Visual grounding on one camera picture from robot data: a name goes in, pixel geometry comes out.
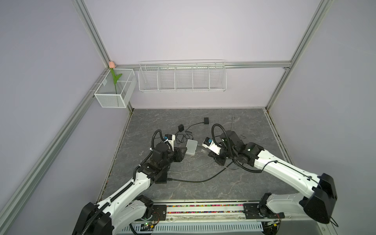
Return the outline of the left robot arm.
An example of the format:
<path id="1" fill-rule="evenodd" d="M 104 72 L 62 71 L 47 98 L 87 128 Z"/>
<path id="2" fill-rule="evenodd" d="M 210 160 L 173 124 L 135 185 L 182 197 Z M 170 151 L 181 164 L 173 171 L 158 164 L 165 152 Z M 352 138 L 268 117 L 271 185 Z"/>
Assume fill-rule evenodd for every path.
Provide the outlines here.
<path id="1" fill-rule="evenodd" d="M 167 181 L 167 172 L 174 162 L 184 159 L 187 149 L 175 147 L 175 135 L 154 132 L 160 142 L 151 143 L 150 153 L 136 166 L 132 178 L 115 193 L 82 209 L 73 229 L 74 235 L 116 235 L 136 220 L 152 217 L 154 203 L 142 195 L 153 184 Z"/>

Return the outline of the black network switch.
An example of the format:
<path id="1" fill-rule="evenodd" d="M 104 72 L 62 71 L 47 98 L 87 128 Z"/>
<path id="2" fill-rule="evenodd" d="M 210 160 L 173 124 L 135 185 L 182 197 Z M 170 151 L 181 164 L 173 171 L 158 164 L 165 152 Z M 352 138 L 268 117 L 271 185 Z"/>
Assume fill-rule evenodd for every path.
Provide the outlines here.
<path id="1" fill-rule="evenodd" d="M 168 181 L 168 172 L 163 171 L 158 179 L 155 180 L 155 184 L 166 184 Z"/>

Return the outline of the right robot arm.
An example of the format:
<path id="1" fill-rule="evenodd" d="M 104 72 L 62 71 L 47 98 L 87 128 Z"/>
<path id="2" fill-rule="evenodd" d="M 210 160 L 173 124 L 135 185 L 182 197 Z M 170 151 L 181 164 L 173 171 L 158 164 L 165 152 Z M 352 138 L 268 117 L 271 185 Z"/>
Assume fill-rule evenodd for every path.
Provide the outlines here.
<path id="1" fill-rule="evenodd" d="M 304 213 L 319 223 L 338 225 L 332 216 L 338 196 L 330 175 L 317 175 L 300 169 L 254 142 L 245 144 L 232 130 L 223 130 L 220 139 L 218 142 L 215 136 L 207 137 L 202 144 L 210 150 L 209 156 L 219 165 L 224 165 L 230 159 L 247 172 L 267 172 L 297 191 L 295 194 L 265 193 L 256 207 L 261 217 Z"/>

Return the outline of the white router box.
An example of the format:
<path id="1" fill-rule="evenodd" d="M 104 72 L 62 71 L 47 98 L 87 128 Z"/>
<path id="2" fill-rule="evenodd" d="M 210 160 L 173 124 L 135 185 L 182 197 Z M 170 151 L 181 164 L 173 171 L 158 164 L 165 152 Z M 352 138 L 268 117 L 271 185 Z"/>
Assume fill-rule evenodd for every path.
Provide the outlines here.
<path id="1" fill-rule="evenodd" d="M 196 140 L 188 140 L 186 144 L 186 148 L 187 148 L 186 154 L 191 155 L 191 156 L 195 155 L 197 144 L 198 142 Z"/>

